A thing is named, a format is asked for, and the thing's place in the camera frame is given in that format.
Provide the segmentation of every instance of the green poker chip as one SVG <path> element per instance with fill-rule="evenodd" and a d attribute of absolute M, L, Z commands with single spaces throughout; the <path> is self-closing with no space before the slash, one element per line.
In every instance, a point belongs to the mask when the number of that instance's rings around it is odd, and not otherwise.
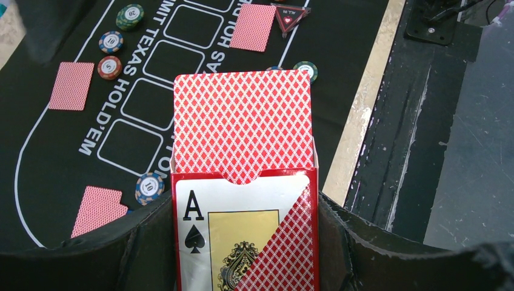
<path fill-rule="evenodd" d="M 143 17 L 143 7 L 139 4 L 130 4 L 123 7 L 116 15 L 116 26 L 121 30 L 130 30 L 136 27 Z"/>
<path fill-rule="evenodd" d="M 274 70 L 279 70 L 279 71 L 282 71 L 284 70 L 282 67 L 279 67 L 277 65 L 274 65 L 273 67 L 269 67 L 266 69 L 267 71 L 274 71 Z"/>
<path fill-rule="evenodd" d="M 309 73 L 311 84 L 314 83 L 314 81 L 316 81 L 316 79 L 318 78 L 318 67 L 311 62 L 299 62 L 293 67 L 293 69 L 307 71 Z"/>

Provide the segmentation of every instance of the red diamond pattern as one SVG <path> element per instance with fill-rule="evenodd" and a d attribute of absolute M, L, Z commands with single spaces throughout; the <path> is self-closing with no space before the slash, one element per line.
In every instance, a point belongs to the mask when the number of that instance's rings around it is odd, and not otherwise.
<path fill-rule="evenodd" d="M 312 212 L 307 186 L 236 291 L 314 291 Z"/>
<path fill-rule="evenodd" d="M 175 120 L 177 173 L 247 184 L 262 170 L 314 166 L 306 72 L 178 76 Z"/>

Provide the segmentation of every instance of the white rectangle outline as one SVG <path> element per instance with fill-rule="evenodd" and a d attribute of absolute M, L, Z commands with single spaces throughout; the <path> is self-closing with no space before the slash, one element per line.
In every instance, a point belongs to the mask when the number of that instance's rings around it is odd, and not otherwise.
<path fill-rule="evenodd" d="M 183 45 L 175 44 L 174 42 L 167 41 L 167 40 L 163 39 L 163 40 L 158 41 L 158 42 L 157 42 L 157 44 L 155 44 L 155 47 L 153 48 L 152 52 L 151 52 L 151 53 L 150 53 L 150 55 L 148 56 L 148 59 L 146 60 L 146 62 L 145 62 L 145 64 L 144 64 L 144 66 L 143 66 L 143 74 L 145 74 L 145 75 L 147 75 L 147 76 L 149 76 L 149 77 L 155 78 L 155 79 L 157 79 L 157 80 L 159 80 L 159 81 L 169 83 L 169 84 L 171 84 L 171 85 L 174 85 L 174 84 L 175 84 L 175 80 L 173 80 L 173 81 L 169 81 L 169 80 L 163 79 L 163 78 L 161 78 L 161 77 L 157 77 L 157 76 L 155 76 L 155 75 L 152 75 L 152 74 L 149 74 L 149 73 L 147 73 L 147 72 L 146 72 L 146 65 L 147 65 L 147 64 L 148 64 L 148 62 L 151 60 L 151 58 L 152 58 L 152 56 L 153 56 L 153 52 L 155 52 L 155 50 L 157 49 L 157 47 L 159 46 L 159 44 L 160 44 L 161 42 L 165 42 L 165 43 L 167 43 L 167 44 L 171 44 L 171 45 L 174 45 L 174 46 L 176 46 L 176 47 L 181 47 L 182 49 L 190 50 L 191 52 L 199 53 L 199 54 L 202 56 L 202 60 L 200 61 L 200 64 L 198 64 L 198 68 L 196 68 L 196 72 L 195 72 L 195 74 L 196 74 L 196 73 L 198 73 L 198 71 L 200 71 L 200 68 L 202 67 L 202 65 L 203 65 L 203 63 L 204 63 L 204 61 L 205 61 L 205 54 L 204 54 L 203 52 L 200 52 L 200 51 L 198 51 L 198 50 L 194 50 L 194 49 L 192 49 L 192 48 L 184 47 Z"/>
<path fill-rule="evenodd" d="M 137 172 L 135 172 L 135 171 L 133 171 L 133 170 L 130 170 L 130 169 L 128 169 L 128 168 L 125 168 L 125 167 L 124 167 L 124 166 L 122 166 L 122 165 L 119 165 L 119 164 L 117 164 L 117 163 L 115 163 L 115 162 L 113 162 L 113 161 L 111 161 L 111 160 L 109 160 L 109 159 L 105 159 L 105 158 L 102 158 L 102 157 L 100 156 L 100 151 L 102 150 L 102 148 L 103 148 L 103 146 L 104 146 L 104 144 L 105 144 L 105 141 L 107 140 L 107 137 L 108 137 L 108 136 L 109 136 L 109 134 L 111 133 L 112 128 L 114 127 L 114 125 L 115 125 L 117 122 L 123 122 L 124 124 L 132 125 L 133 127 L 136 127 L 137 129 L 141 129 L 141 130 L 143 130 L 143 131 L 145 131 L 145 132 L 148 132 L 148 133 L 149 133 L 149 134 L 151 134 L 151 135 L 158 136 L 158 137 L 161 139 L 161 143 L 160 143 L 160 144 L 159 144 L 159 146 L 157 147 L 157 150 L 155 151 L 155 154 L 153 155 L 153 158 L 152 158 L 152 160 L 150 161 L 150 164 L 148 165 L 148 168 L 146 169 L 146 172 L 144 172 L 144 173 L 137 173 Z M 121 169 L 121 170 L 125 170 L 126 172 L 129 172 L 129 173 L 131 173 L 131 174 L 133 174 L 133 175 L 136 175 L 136 176 L 140 177 L 140 176 L 142 176 L 142 175 L 144 175 L 144 174 L 146 174 L 146 173 L 148 173 L 148 172 L 150 171 L 150 168 L 152 167 L 152 164 L 153 164 L 153 162 L 155 161 L 155 158 L 157 157 L 157 154 L 159 153 L 159 150 L 161 149 L 161 146 L 162 146 L 162 143 L 163 143 L 163 142 L 164 142 L 164 138 L 162 138 L 162 135 L 160 135 L 159 133 L 153 132 L 153 131 L 151 131 L 151 130 L 149 130 L 149 129 L 145 129 L 144 127 L 141 127 L 141 126 L 139 126 L 139 125 L 137 125 L 137 124 L 134 124 L 134 123 L 132 123 L 132 122 L 130 122 L 130 121 L 126 121 L 126 120 L 123 120 L 123 119 L 116 119 L 116 120 L 113 122 L 113 124 L 111 125 L 111 127 L 109 128 L 109 131 L 105 134 L 105 138 L 104 138 L 104 140 L 103 140 L 102 144 L 98 147 L 98 151 L 96 152 L 96 156 L 98 157 L 98 159 L 100 159 L 101 161 L 106 162 L 107 164 L 111 164 L 111 165 L 113 165 L 113 166 L 115 166 L 115 167 L 117 167 L 117 168 L 119 168 L 119 169 Z"/>
<path fill-rule="evenodd" d="M 187 7 L 187 8 L 190 8 L 190 9 L 194 9 L 194 10 L 197 10 L 197 11 L 200 11 L 200 12 L 203 12 L 203 13 L 206 13 L 206 14 L 214 15 L 214 16 L 217 16 L 217 17 L 221 18 L 221 22 L 219 23 L 218 29 L 217 29 L 217 30 L 216 30 L 216 32 L 214 33 L 214 35 L 213 35 L 213 37 L 212 37 L 212 40 L 210 41 L 210 44 L 209 44 L 208 46 L 203 47 L 203 46 L 201 46 L 201 45 L 194 44 L 194 43 L 192 43 L 192 42 L 188 42 L 188 41 L 185 41 L 185 40 L 183 40 L 183 39 L 174 38 L 174 37 L 169 36 L 169 35 L 167 35 L 167 34 L 166 34 L 166 31 L 168 30 L 168 27 L 170 26 L 170 23 L 172 23 L 172 20 L 173 20 L 173 18 L 175 17 L 175 14 L 177 13 L 178 9 L 179 9 L 180 7 L 182 7 L 182 6 Z M 217 35 L 218 35 L 218 33 L 219 33 L 219 30 L 221 29 L 221 26 L 223 25 L 223 22 L 224 22 L 224 21 L 225 21 L 225 18 L 223 18 L 223 16 L 221 16 L 221 15 L 217 15 L 217 14 L 214 14 L 214 13 L 209 12 L 209 11 L 201 10 L 201 9 L 196 8 L 196 7 L 192 7 L 192 6 L 189 6 L 189 5 L 184 5 L 184 4 L 182 4 L 182 5 L 177 6 L 177 8 L 175 9 L 175 11 L 173 12 L 172 17 L 171 17 L 171 18 L 170 18 L 170 20 L 168 21 L 168 24 L 166 24 L 166 27 L 164 27 L 164 30 L 162 31 L 162 34 L 163 34 L 165 37 L 167 37 L 167 38 L 174 39 L 175 41 L 183 42 L 183 43 L 185 43 L 185 44 L 192 45 L 192 46 L 194 46 L 194 47 L 199 47 L 199 48 L 201 48 L 201 49 L 208 49 L 208 48 L 210 48 L 210 47 L 212 46 L 212 44 L 214 43 L 214 40 L 216 39 L 216 37 L 217 37 Z"/>
<path fill-rule="evenodd" d="M 139 78 L 139 79 L 137 79 L 137 80 L 134 82 L 134 85 L 133 85 L 133 86 L 132 86 L 132 88 L 130 89 L 130 91 L 129 91 L 129 93 L 128 93 L 127 97 L 125 98 L 125 102 L 123 102 L 123 105 L 122 105 L 122 106 L 121 106 L 121 108 L 119 109 L 119 111 L 120 111 L 121 115 L 125 116 L 126 118 L 130 118 L 130 119 L 133 119 L 133 120 L 135 120 L 135 121 L 138 121 L 138 122 L 140 122 L 140 123 L 142 123 L 142 124 L 145 124 L 145 125 L 147 125 L 147 126 L 149 126 L 149 127 L 153 127 L 154 129 L 162 130 L 163 132 L 164 132 L 164 131 L 166 131 L 166 130 L 168 130 L 168 129 L 170 129 L 170 128 L 172 127 L 172 125 L 173 125 L 173 120 L 174 120 L 174 119 L 173 119 L 173 117 L 172 117 L 172 121 L 170 122 L 170 125 L 168 125 L 168 127 L 166 127 L 166 128 L 164 129 L 164 128 L 162 128 L 162 127 L 158 127 L 157 125 L 154 125 L 154 124 L 152 124 L 152 123 L 149 123 L 149 122 L 147 122 L 147 121 L 144 121 L 144 120 L 142 120 L 142 119 L 139 119 L 139 118 L 137 118 L 137 117 L 135 117 L 135 116 L 132 116 L 132 115 L 129 115 L 129 114 L 127 114 L 127 113 L 123 112 L 123 108 L 125 107 L 125 104 L 126 104 L 126 103 L 127 103 L 127 101 L 129 100 L 130 95 L 132 94 L 132 91 L 134 90 L 134 88 L 136 87 L 136 84 L 137 84 L 139 81 L 146 81 L 146 82 L 151 83 L 151 84 L 153 84 L 153 85 L 157 85 L 157 86 L 159 86 L 159 87 L 162 87 L 162 88 L 165 88 L 165 89 L 170 90 L 170 91 L 171 91 L 171 96 L 170 96 L 170 98 L 171 98 L 171 99 L 173 99 L 173 89 L 172 89 L 172 88 L 167 87 L 167 86 L 165 86 L 165 85 L 162 85 L 162 84 L 160 84 L 160 83 L 154 82 L 154 81 L 152 81 L 152 80 L 149 80 L 149 79 L 147 79 L 147 78 Z"/>
<path fill-rule="evenodd" d="M 227 10 L 220 10 L 220 9 L 209 7 L 207 5 L 196 3 L 196 2 L 193 2 L 193 1 L 190 1 L 190 0 L 184 0 L 184 2 L 186 2 L 186 3 L 193 4 L 193 5 L 200 6 L 200 7 L 204 7 L 204 8 L 207 8 L 207 9 L 210 9 L 210 10 L 214 10 L 214 11 L 217 11 L 217 12 L 221 12 L 221 13 L 228 12 L 232 8 L 232 5 L 234 4 L 234 1 L 235 0 L 232 0 L 232 2 L 230 3 L 229 7 L 227 8 Z"/>
<path fill-rule="evenodd" d="M 102 23 L 102 21 L 105 19 L 105 16 L 107 15 L 107 12 L 109 12 L 109 10 L 111 9 L 112 7 L 112 4 L 114 3 L 115 0 L 111 0 L 111 2 L 109 3 L 109 5 L 107 6 L 107 8 L 105 9 L 104 13 L 102 14 L 102 16 L 100 17 L 100 19 L 98 20 L 98 22 L 96 23 L 95 27 L 93 28 L 93 30 L 91 31 L 91 33 L 89 34 L 89 37 L 85 40 L 85 42 L 83 43 L 82 45 L 82 48 L 80 49 L 80 51 L 78 52 L 77 56 L 75 57 L 75 60 L 73 62 L 78 62 L 79 58 L 82 56 L 82 53 L 84 52 L 86 46 L 89 44 L 89 42 L 91 41 L 91 39 L 93 38 L 93 35 L 96 33 L 98 27 L 100 26 L 100 24 Z M 389 5 L 387 6 L 387 9 L 386 9 L 386 13 L 387 12 L 390 12 L 389 10 L 393 10 L 392 8 L 390 9 L 390 7 L 393 7 L 393 5 L 396 5 L 395 7 L 400 7 L 400 13 L 399 14 L 394 14 L 392 17 L 393 19 L 396 20 L 396 24 L 398 24 L 398 20 L 399 20 L 399 16 L 401 14 L 401 9 L 403 9 L 403 6 L 404 6 L 404 1 L 405 0 L 395 0 L 395 1 L 398 1 L 400 3 L 392 3 L 390 2 Z M 309 0 L 306 0 L 305 1 L 305 4 L 304 4 L 304 7 L 307 6 L 307 4 L 309 4 Z M 285 56 L 287 55 L 287 52 L 289 51 L 289 47 L 291 46 L 291 42 L 293 41 L 293 38 L 295 37 L 295 34 L 296 34 L 296 31 L 298 29 L 298 25 L 295 27 L 295 29 L 293 29 L 293 33 L 291 34 L 291 37 L 289 37 L 289 41 L 287 42 L 287 45 L 284 49 L 284 52 L 282 53 L 282 57 L 280 58 L 280 61 L 278 62 L 278 66 L 281 67 L 282 66 L 282 63 L 284 62 L 284 59 L 285 59 Z M 45 245 L 43 245 L 36 237 L 35 235 L 32 233 L 32 231 L 30 230 L 30 227 L 28 226 L 27 222 L 25 221 L 25 218 L 23 216 L 23 213 L 22 213 L 22 210 L 21 210 L 21 205 L 19 203 L 19 189 L 18 189 L 18 184 L 19 184 L 19 171 L 20 171 L 20 166 L 21 166 L 21 160 L 23 159 L 23 153 L 25 152 L 25 149 L 27 148 L 27 144 L 28 142 L 30 141 L 30 138 L 32 137 L 32 135 L 34 134 L 34 131 L 36 130 L 36 128 L 38 127 L 39 123 L 41 122 L 41 120 L 43 119 L 43 117 L 45 116 L 45 114 L 47 113 L 48 111 L 48 104 L 47 106 L 45 107 L 45 109 L 43 109 L 43 111 L 41 112 L 38 120 L 36 120 L 36 122 L 34 123 L 34 125 L 32 126 L 32 129 L 29 131 L 28 135 L 27 135 L 27 138 L 25 139 L 23 145 L 21 146 L 21 149 L 19 151 L 19 154 L 18 154 L 18 162 L 16 163 L 16 170 L 15 170 L 15 179 L 14 179 L 14 197 L 15 197 L 15 203 L 16 203 L 16 211 L 18 213 L 18 217 L 19 217 L 19 220 L 23 226 L 23 228 L 25 229 L 25 232 L 28 234 L 28 236 L 30 237 L 30 239 L 32 239 L 32 241 L 38 246 L 38 247 L 45 247 Z M 346 192 L 343 192 L 343 199 L 346 197 Z M 338 194 L 337 193 L 333 193 L 333 194 L 330 194 L 330 197 L 331 198 L 339 198 L 339 197 L 336 197 Z"/>

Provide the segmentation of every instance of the face card illustration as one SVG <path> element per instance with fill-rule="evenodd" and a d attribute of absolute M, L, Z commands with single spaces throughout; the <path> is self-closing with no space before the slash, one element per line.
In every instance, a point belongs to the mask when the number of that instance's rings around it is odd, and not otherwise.
<path fill-rule="evenodd" d="M 210 212 L 212 286 L 234 290 L 275 233 L 278 210 Z"/>
<path fill-rule="evenodd" d="M 234 291 L 319 290 L 312 190 L 304 190 Z"/>
<path fill-rule="evenodd" d="M 305 175 L 259 177 L 245 185 L 222 178 L 178 181 L 180 290 L 234 290 L 308 184 Z"/>

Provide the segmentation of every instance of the black mounting bracket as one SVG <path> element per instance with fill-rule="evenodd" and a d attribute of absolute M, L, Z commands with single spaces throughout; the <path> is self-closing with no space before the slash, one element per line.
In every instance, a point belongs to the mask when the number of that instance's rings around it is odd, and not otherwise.
<path fill-rule="evenodd" d="M 449 45 L 457 25 L 458 13 L 481 2 L 472 0 L 460 6 L 460 0 L 415 0 L 407 21 L 405 37 Z"/>

